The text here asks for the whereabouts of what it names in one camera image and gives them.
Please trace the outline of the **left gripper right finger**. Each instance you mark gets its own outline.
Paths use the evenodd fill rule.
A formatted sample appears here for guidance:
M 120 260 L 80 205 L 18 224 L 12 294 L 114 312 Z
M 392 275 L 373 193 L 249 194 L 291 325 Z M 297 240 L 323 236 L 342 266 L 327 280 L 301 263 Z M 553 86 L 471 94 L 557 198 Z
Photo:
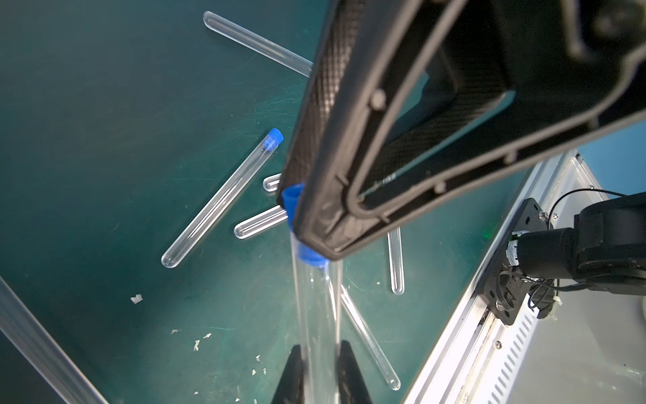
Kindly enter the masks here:
M 341 404 L 372 404 L 351 344 L 342 340 L 336 361 L 337 388 Z

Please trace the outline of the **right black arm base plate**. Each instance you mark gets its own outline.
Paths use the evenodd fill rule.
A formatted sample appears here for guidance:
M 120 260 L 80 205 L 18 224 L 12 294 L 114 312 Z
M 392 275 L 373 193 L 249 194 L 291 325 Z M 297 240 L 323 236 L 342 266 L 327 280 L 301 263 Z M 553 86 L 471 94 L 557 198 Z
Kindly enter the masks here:
M 526 274 L 517 257 L 517 241 L 529 232 L 547 229 L 545 213 L 535 199 L 523 200 L 511 217 L 511 224 L 502 233 L 479 283 L 479 296 L 496 318 L 511 326 L 522 309 L 537 318 L 546 318 L 553 310 L 555 280 L 544 274 Z

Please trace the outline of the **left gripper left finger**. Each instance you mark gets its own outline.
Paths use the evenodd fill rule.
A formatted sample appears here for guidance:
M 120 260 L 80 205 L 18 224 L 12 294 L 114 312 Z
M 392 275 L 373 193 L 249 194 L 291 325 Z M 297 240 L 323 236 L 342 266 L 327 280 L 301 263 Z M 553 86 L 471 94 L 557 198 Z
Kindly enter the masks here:
M 289 353 L 271 403 L 304 404 L 304 361 L 299 344 Z

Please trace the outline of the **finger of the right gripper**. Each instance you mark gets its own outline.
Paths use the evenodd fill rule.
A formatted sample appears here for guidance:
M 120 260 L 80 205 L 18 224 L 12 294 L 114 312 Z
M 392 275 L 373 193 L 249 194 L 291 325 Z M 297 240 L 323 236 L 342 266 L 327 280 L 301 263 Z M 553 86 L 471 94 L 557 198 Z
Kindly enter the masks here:
M 281 190 L 305 207 L 434 206 L 506 177 L 485 137 L 452 138 L 509 82 L 507 1 L 340 1 L 316 62 Z
M 454 140 L 483 134 L 487 158 L 501 159 L 511 174 L 644 120 L 644 2 L 507 2 L 506 90 L 486 95 L 474 118 L 457 125 Z M 449 200 L 307 207 L 306 234 L 317 251 L 338 260 Z

